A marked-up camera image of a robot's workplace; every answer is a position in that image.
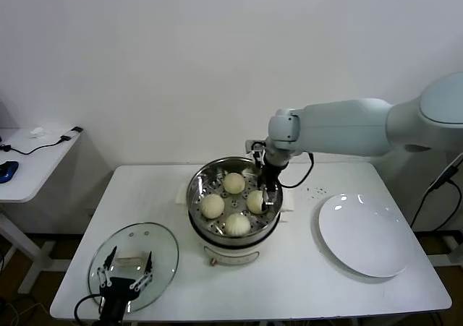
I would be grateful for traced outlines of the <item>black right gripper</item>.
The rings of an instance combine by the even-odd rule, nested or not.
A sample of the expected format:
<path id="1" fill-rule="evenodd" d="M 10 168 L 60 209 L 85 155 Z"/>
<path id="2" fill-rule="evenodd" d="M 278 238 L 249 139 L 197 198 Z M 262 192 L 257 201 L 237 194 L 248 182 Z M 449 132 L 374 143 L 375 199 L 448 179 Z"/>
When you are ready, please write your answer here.
<path id="1" fill-rule="evenodd" d="M 279 174 L 281 173 L 281 168 L 269 163 L 266 159 L 263 160 L 263 165 L 260 169 L 260 174 L 258 176 L 258 187 L 260 189 L 266 189 L 262 191 L 262 204 L 261 210 L 268 211 L 270 207 L 273 206 L 273 194 L 269 192 L 275 192 L 279 184 Z"/>

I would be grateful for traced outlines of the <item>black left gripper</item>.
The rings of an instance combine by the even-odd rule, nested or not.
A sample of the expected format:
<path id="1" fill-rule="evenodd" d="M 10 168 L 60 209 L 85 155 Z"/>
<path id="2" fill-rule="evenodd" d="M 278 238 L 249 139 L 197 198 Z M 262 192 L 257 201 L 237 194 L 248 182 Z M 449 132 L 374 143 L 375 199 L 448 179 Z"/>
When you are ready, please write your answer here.
<path id="1" fill-rule="evenodd" d="M 140 291 L 153 279 L 152 252 L 149 253 L 143 275 L 137 280 L 131 278 L 110 278 L 110 269 L 116 255 L 117 246 L 97 268 L 100 295 L 104 299 L 100 322 L 122 322 L 127 306 L 137 299 Z"/>

